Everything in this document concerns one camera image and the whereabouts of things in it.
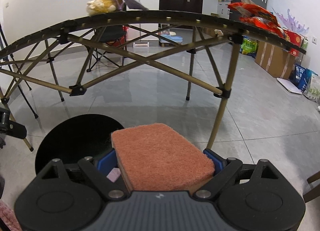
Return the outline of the red snack bag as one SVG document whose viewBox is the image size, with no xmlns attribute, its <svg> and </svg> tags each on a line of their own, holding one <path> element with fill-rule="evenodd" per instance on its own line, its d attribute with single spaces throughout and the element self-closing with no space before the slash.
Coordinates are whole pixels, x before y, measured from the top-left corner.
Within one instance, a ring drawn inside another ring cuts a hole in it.
<svg viewBox="0 0 320 231">
<path fill-rule="evenodd" d="M 286 38 L 284 30 L 280 27 L 277 18 L 265 8 L 255 4 L 251 0 L 240 0 L 228 4 L 228 8 L 241 14 L 240 22 L 267 30 L 281 38 Z"/>
</svg>

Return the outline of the black round trash bin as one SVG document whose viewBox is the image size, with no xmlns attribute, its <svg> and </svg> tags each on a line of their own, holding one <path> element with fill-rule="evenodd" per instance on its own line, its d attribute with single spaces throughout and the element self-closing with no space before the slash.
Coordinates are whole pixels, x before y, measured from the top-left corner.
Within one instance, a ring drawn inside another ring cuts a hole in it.
<svg viewBox="0 0 320 231">
<path fill-rule="evenodd" d="M 82 114 L 55 126 L 41 142 L 35 157 L 35 172 L 52 160 L 75 164 L 84 157 L 99 157 L 108 151 L 111 134 L 124 126 L 102 114 Z"/>
</svg>

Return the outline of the white and yellow plush toy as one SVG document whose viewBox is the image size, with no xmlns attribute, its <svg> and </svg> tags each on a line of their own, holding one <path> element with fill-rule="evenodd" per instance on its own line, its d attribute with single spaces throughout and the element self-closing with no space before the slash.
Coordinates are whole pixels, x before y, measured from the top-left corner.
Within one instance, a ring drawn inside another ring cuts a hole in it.
<svg viewBox="0 0 320 231">
<path fill-rule="evenodd" d="M 86 11 L 89 16 L 111 13 L 117 9 L 116 0 L 92 0 L 88 1 L 86 5 Z"/>
</svg>

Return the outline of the large cardboard box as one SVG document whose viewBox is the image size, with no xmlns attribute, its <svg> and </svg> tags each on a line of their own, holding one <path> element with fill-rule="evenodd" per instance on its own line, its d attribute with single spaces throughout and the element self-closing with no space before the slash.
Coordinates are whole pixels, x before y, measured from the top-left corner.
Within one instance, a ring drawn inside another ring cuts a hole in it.
<svg viewBox="0 0 320 231">
<path fill-rule="evenodd" d="M 291 53 L 260 41 L 255 62 L 274 78 L 288 79 L 296 57 Z"/>
</svg>

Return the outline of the purple flower decoration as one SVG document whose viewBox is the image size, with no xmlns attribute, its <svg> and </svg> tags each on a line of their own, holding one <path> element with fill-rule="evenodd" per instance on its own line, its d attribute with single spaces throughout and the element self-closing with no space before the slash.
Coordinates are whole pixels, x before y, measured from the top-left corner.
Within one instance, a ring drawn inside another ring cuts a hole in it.
<svg viewBox="0 0 320 231">
<path fill-rule="evenodd" d="M 290 9 L 287 9 L 287 17 L 284 17 L 283 14 L 276 12 L 274 14 L 277 18 L 283 23 L 283 25 L 290 31 L 300 34 L 302 36 L 306 36 L 309 33 L 310 27 L 306 27 L 305 24 L 300 24 L 295 17 L 293 17 L 290 13 Z"/>
</svg>

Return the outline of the red and yellow sponge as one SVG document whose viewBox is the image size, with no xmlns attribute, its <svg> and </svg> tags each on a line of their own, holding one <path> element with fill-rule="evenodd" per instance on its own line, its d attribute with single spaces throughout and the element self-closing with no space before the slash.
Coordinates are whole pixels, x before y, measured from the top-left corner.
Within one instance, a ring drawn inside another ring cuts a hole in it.
<svg viewBox="0 0 320 231">
<path fill-rule="evenodd" d="M 215 166 L 195 145 L 166 124 L 111 134 L 121 175 L 129 191 L 188 191 L 209 182 Z"/>
</svg>

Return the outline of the green packaged bag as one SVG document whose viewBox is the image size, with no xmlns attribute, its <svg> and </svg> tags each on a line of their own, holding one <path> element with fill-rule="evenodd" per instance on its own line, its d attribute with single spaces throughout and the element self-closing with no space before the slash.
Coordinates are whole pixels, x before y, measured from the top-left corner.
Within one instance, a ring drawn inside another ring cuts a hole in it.
<svg viewBox="0 0 320 231">
<path fill-rule="evenodd" d="M 243 55 L 252 55 L 257 52 L 257 48 L 257 40 L 244 36 L 242 45 L 240 46 L 240 53 Z"/>
</svg>

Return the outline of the red gift box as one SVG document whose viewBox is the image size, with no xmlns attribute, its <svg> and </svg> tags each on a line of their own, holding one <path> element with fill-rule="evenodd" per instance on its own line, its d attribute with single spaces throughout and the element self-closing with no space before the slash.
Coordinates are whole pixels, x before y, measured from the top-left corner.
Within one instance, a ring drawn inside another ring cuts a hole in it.
<svg viewBox="0 0 320 231">
<path fill-rule="evenodd" d="M 283 29 L 283 31 L 284 31 L 284 33 L 286 35 L 286 39 L 288 41 L 290 41 L 292 44 L 298 46 L 299 48 L 301 47 L 302 42 L 303 42 L 303 36 L 301 36 L 298 33 L 292 32 L 292 31 L 290 31 L 288 29 Z M 290 54 L 295 56 L 295 57 L 298 57 L 299 51 L 294 49 L 294 48 L 291 48 Z"/>
</svg>

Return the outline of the black folding chair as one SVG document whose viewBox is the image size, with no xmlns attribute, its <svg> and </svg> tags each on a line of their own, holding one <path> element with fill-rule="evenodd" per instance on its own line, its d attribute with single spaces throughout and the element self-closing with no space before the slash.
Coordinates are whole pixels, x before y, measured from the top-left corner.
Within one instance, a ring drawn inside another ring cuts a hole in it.
<svg viewBox="0 0 320 231">
<path fill-rule="evenodd" d="M 105 43 L 109 46 L 119 47 L 127 42 L 127 28 L 123 25 L 101 27 L 99 29 L 96 29 L 92 38 L 95 38 L 95 36 L 99 34 L 101 34 L 99 43 Z M 91 59 L 89 60 L 86 70 L 88 73 L 92 71 L 92 69 L 97 65 L 99 61 L 101 61 L 102 58 L 105 58 L 117 68 L 124 65 L 125 57 L 121 58 L 121 65 L 119 65 L 116 62 L 112 61 L 109 57 L 107 57 L 106 54 L 110 52 L 107 52 L 106 50 L 98 50 L 97 48 L 92 49 L 89 46 L 86 46 L 86 49 L 88 52 L 92 51 Z"/>
</svg>

